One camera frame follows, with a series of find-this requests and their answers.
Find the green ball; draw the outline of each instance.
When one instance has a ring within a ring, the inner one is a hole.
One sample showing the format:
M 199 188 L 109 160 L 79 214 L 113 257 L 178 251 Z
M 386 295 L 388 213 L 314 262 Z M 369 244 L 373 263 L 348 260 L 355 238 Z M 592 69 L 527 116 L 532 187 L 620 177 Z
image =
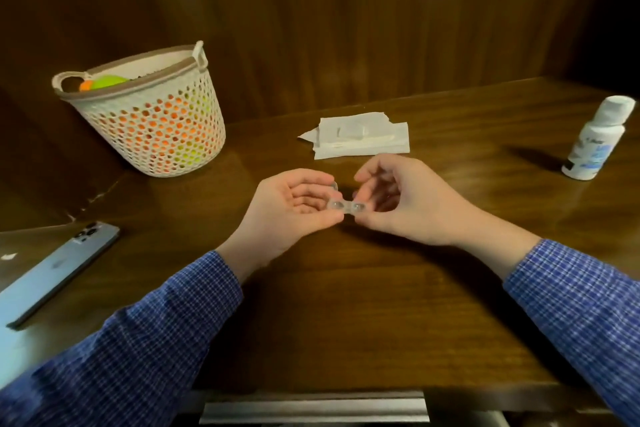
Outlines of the green ball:
M 108 86 L 119 85 L 120 83 L 124 83 L 125 81 L 129 81 L 129 79 L 116 75 L 104 75 L 93 82 L 91 89 L 98 90 L 100 88 L 107 88 Z

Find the basket handle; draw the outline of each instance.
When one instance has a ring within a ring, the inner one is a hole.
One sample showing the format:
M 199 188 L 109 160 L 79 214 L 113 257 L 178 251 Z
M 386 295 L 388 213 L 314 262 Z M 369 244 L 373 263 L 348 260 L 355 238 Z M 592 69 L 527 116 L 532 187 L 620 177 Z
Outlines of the basket handle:
M 196 64 L 198 65 L 198 70 L 200 70 L 200 73 L 203 73 L 207 69 L 207 65 L 209 64 L 209 61 L 204 54 L 203 46 L 204 42 L 196 42 L 196 46 L 191 53 L 193 58 L 196 60 Z
M 58 91 L 62 90 L 62 82 L 67 78 L 83 78 L 84 80 L 90 80 L 91 75 L 89 73 L 83 73 L 82 71 L 63 71 L 62 73 L 58 73 L 51 79 L 51 86 Z

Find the basket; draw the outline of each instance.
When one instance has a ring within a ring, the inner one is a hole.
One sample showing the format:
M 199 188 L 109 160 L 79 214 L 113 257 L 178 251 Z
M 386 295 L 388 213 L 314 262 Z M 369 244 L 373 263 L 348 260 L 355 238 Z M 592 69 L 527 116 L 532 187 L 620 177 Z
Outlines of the basket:
M 225 125 L 207 71 L 202 41 L 132 56 L 84 73 L 53 77 L 56 94 L 71 103 L 105 140 L 141 172 L 185 174 L 207 164 L 225 143 Z M 117 75 L 131 81 L 65 92 L 62 81 Z

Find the white paper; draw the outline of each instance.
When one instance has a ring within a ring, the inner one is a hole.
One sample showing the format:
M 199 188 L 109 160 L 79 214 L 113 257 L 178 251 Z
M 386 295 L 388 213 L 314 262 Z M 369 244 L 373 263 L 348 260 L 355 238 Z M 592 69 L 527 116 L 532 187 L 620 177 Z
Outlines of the white paper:
M 318 127 L 299 138 L 313 143 L 316 160 L 410 151 L 407 123 L 391 123 L 382 112 L 323 118 Z

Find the blue plaid sleeve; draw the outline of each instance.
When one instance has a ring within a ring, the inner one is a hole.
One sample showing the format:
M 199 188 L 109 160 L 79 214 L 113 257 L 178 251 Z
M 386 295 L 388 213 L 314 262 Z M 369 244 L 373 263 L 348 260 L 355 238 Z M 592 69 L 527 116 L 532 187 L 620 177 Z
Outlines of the blue plaid sleeve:
M 613 412 L 640 426 L 640 282 L 542 240 L 504 288 Z
M 0 391 L 0 426 L 165 426 L 242 300 L 209 252 Z

